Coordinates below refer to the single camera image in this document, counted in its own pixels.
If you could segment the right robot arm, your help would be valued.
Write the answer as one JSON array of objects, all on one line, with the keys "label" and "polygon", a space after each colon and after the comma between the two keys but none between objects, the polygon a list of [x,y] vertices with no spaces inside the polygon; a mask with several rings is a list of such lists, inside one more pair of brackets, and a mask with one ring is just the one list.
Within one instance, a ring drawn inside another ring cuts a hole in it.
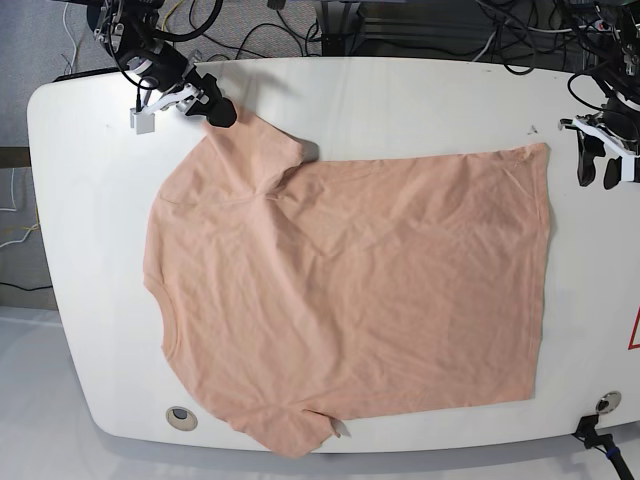
[{"label": "right robot arm", "polygon": [[214,127],[229,128],[237,120],[211,74],[200,75],[195,55],[181,54],[177,43],[194,40],[213,25],[222,8],[216,1],[205,22],[189,33],[158,29],[161,1],[89,1],[87,14],[94,38],[115,62],[125,80],[136,87],[130,125],[138,134],[155,129],[155,114],[174,106],[185,116],[199,116]]}]

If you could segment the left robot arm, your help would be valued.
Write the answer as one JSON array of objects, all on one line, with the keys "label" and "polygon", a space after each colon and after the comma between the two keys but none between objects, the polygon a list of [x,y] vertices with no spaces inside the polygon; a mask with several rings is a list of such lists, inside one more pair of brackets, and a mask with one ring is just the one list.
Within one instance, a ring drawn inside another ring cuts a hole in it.
[{"label": "left robot arm", "polygon": [[[568,93],[590,113],[559,121],[576,133],[577,180],[589,186],[596,178],[595,160],[608,152],[603,186],[639,181],[639,3],[588,1],[556,3],[565,25],[593,62],[567,80]],[[595,105],[579,97],[573,82],[592,79],[605,97]]]}]

